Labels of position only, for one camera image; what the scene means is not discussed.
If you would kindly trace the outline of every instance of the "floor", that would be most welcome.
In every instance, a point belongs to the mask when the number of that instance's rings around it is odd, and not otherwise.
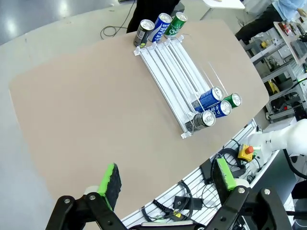
[[[0,45],[41,26],[118,6],[117,0],[0,0]]]
[[[105,26],[121,25],[131,4],[114,3],[100,9],[112,2],[0,0],[0,28],[6,29],[0,33],[0,43],[4,43],[0,46],[0,229],[44,229],[55,202],[31,162],[11,103],[9,82],[58,55],[99,42],[99,32]],[[208,10],[201,0],[182,3],[191,21],[199,20]],[[223,19],[234,32],[240,28],[238,20],[252,19],[242,10],[213,10],[205,20],[211,18]],[[263,127],[268,125],[263,111],[256,120]]]

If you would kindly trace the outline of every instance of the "can rack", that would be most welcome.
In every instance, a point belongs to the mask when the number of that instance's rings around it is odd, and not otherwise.
[[[185,125],[198,113],[192,106],[192,102],[198,100],[200,103],[200,95],[209,91],[213,85],[202,70],[210,83],[210,86],[208,85],[182,46],[183,39],[183,35],[179,38],[169,37],[164,42],[153,42],[149,47],[138,46],[133,53],[135,56],[141,56],[183,130],[181,137],[187,138],[198,131],[195,128],[193,132],[190,132]],[[222,82],[219,78],[218,80],[227,94]]]

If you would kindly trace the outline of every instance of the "beige tabletop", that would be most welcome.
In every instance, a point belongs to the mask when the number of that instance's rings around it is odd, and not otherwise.
[[[183,44],[214,85],[207,61],[227,91],[243,98],[231,115],[187,139],[141,57],[133,55],[135,33],[58,57],[11,82],[24,138],[55,199],[79,198],[116,162],[122,190],[115,212],[123,218],[196,169],[268,102],[259,74],[224,22],[189,22],[181,33],[191,35]]]

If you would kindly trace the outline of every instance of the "gray floor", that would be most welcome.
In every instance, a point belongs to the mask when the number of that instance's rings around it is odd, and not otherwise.
[[[117,0],[0,0],[0,45],[49,23],[112,5],[119,3]]]

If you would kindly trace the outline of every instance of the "green can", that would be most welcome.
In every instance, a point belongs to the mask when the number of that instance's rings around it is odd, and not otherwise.
[[[236,92],[224,98],[224,100],[229,101],[232,108],[239,107],[242,104],[242,98]]]
[[[164,33],[165,37],[175,36],[180,28],[186,23],[188,20],[187,16],[182,12],[177,12],[175,17],[173,18],[171,24],[168,26],[167,30]]]

